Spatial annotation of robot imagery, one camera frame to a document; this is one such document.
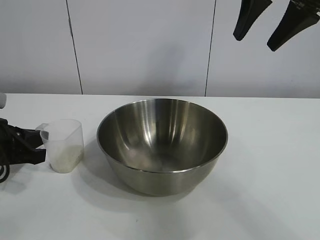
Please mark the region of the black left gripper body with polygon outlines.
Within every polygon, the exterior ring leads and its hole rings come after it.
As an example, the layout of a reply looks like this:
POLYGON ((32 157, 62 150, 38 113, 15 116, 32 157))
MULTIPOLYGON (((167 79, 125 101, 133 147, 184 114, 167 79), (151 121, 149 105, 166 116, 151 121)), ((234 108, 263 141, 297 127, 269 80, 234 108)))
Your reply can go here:
POLYGON ((31 164, 31 149, 27 142, 27 129, 8 124, 0 119, 0 164, 31 164))

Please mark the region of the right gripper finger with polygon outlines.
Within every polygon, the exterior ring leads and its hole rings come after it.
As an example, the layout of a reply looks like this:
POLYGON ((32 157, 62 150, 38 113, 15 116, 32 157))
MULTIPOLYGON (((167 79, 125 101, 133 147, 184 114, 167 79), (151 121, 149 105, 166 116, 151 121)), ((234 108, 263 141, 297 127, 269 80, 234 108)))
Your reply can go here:
POLYGON ((269 38, 267 46, 275 52, 295 35, 316 23, 316 0, 290 0, 280 23, 269 38))
POLYGON ((242 40, 257 18, 271 4, 272 0, 242 0, 238 19, 233 31, 236 40, 242 40))

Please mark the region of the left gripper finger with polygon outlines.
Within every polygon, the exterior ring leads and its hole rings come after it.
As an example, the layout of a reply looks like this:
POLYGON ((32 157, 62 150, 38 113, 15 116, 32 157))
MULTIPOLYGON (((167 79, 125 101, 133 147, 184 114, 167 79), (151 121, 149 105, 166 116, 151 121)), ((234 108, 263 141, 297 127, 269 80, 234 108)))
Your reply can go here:
POLYGON ((38 165, 40 163, 45 162, 46 160, 46 149, 45 148, 37 148, 32 152, 32 164, 38 165))
POLYGON ((40 135, 40 130, 24 129, 24 140, 33 148, 36 149, 43 145, 43 140, 40 135))

